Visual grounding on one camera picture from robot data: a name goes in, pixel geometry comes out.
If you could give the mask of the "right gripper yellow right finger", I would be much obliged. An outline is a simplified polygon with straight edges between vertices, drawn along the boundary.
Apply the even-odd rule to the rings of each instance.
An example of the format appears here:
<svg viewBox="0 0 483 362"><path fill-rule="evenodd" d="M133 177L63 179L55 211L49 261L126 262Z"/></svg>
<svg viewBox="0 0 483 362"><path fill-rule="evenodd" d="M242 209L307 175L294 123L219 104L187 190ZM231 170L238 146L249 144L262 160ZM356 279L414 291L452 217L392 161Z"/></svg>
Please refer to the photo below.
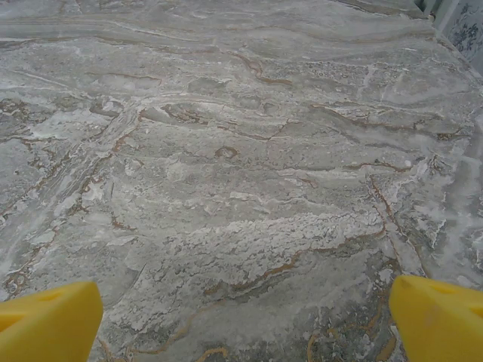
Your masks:
<svg viewBox="0 0 483 362"><path fill-rule="evenodd" d="M398 276L389 308L410 361L481 361L482 292Z"/></svg>

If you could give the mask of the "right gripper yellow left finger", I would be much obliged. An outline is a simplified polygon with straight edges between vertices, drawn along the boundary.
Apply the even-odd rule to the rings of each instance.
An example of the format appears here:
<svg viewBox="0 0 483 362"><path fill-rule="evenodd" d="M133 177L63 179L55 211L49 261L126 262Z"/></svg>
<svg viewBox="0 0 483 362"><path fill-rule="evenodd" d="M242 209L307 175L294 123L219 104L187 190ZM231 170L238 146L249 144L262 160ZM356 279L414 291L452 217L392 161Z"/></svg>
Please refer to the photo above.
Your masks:
<svg viewBox="0 0 483 362"><path fill-rule="evenodd" d="M93 281L1 303L2 361L86 361L103 316Z"/></svg>

